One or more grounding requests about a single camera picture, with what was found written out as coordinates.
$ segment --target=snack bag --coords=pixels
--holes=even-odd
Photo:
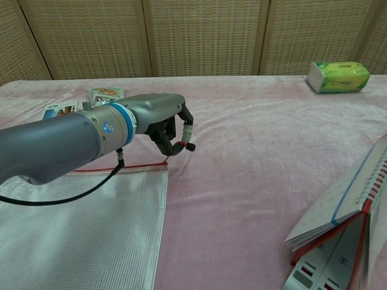
[[[101,106],[125,97],[123,88],[95,88],[89,89],[88,92],[91,97],[91,106]]]

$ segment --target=spiral binding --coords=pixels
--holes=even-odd
[[[387,177],[387,148],[383,151],[380,159],[369,176],[362,194],[359,197],[359,202],[364,203],[367,199],[374,202],[378,192],[382,189],[384,181]]]

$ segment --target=snack package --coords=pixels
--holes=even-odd
[[[47,105],[44,109],[42,119],[60,117],[77,111],[78,101],[68,101],[66,103],[56,103]]]
[[[87,90],[91,97],[91,106],[101,106],[125,97],[123,88],[95,88]]]

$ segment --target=blue stripe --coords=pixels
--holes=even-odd
[[[343,196],[341,197],[341,200],[340,200],[339,204],[337,205],[336,209],[334,210],[334,213],[333,213],[332,218],[331,218],[331,223],[332,223],[333,225],[339,225],[339,223],[336,222],[336,216],[337,216],[337,213],[339,212],[340,207],[341,207],[342,203],[344,202],[344,199],[346,198],[346,195],[348,194],[348,192],[350,192],[351,187],[352,187],[352,185],[354,184],[354,182],[355,182],[357,176],[359,175],[360,171],[362,171],[363,166],[364,166],[365,162],[367,161],[369,155],[371,154],[372,150],[374,150],[375,145],[376,145],[376,143],[375,143],[375,144],[373,145],[373,147],[368,151],[366,157],[364,158],[363,162],[361,163],[361,165],[360,165],[359,168],[357,169],[357,171],[356,171],[355,175],[353,176],[353,178],[352,178],[350,184],[348,185],[348,187],[346,188],[346,190],[345,190]]]
[[[117,105],[115,103],[109,103],[109,105],[114,107],[115,109],[117,109],[122,114],[123,118],[126,121],[126,125],[128,127],[128,138],[126,139],[126,142],[124,144],[124,146],[125,146],[125,145],[129,144],[129,142],[132,140],[132,134],[133,134],[132,120],[129,117],[128,113],[120,105]]]

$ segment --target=black cable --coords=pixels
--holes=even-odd
[[[122,158],[122,148],[117,149],[116,152],[117,152],[117,156],[119,157],[118,165],[111,171],[111,173],[103,181],[98,183],[92,189],[89,189],[87,192],[81,193],[80,195],[73,196],[72,198],[59,199],[57,201],[21,201],[18,199],[7,198],[5,196],[0,195],[0,201],[7,202],[9,204],[27,205],[30,207],[41,207],[41,206],[45,206],[45,205],[66,204],[67,202],[76,201],[77,199],[83,198],[86,195],[89,195],[90,193],[99,189],[102,185],[107,183],[109,179],[111,179],[114,175],[116,175],[118,171],[120,171],[122,168],[125,167],[125,163],[124,163],[124,160]]]

